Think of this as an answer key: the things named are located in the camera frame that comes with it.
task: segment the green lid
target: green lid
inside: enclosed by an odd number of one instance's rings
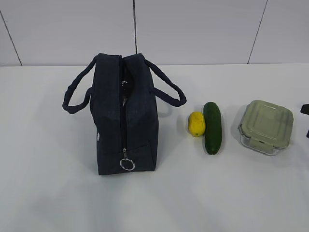
[[[251,102],[239,126],[240,132],[250,138],[250,144],[268,152],[289,145],[293,127],[293,113],[275,104],[255,100]]]

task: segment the white wall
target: white wall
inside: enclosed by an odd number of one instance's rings
[[[9,34],[0,16],[0,66],[20,65]]]
[[[309,63],[309,0],[269,0],[250,63]]]
[[[247,63],[267,0],[136,0],[139,52],[156,64]],[[23,65],[134,54],[133,0],[1,0]],[[269,0],[250,63],[309,62],[309,1]],[[19,65],[0,19],[0,65]]]

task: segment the white table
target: white table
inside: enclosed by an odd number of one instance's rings
[[[84,67],[0,68],[1,232],[309,231],[309,116],[300,113],[309,103],[309,64],[161,68],[188,102],[157,100],[155,172],[112,176],[97,176],[89,107],[75,115],[61,108]],[[92,73],[71,104],[81,103]],[[236,140],[244,106],[255,99],[294,113],[291,145],[275,157]],[[186,131],[188,115],[208,101],[224,122],[215,156]]]

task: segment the dark gray lunch bag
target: dark gray lunch bag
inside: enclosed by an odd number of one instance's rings
[[[92,87],[84,102],[69,106],[81,79],[96,65]],[[175,89],[174,99],[154,87],[150,69]],[[186,103],[184,93],[142,54],[122,58],[98,54],[68,87],[62,107],[70,114],[85,108],[97,127],[98,174],[154,171],[159,121],[155,97],[179,107]]]

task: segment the food container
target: food container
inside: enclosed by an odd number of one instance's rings
[[[255,100],[247,106],[238,126],[240,142],[245,147],[274,156],[289,145],[292,127],[290,110]]]

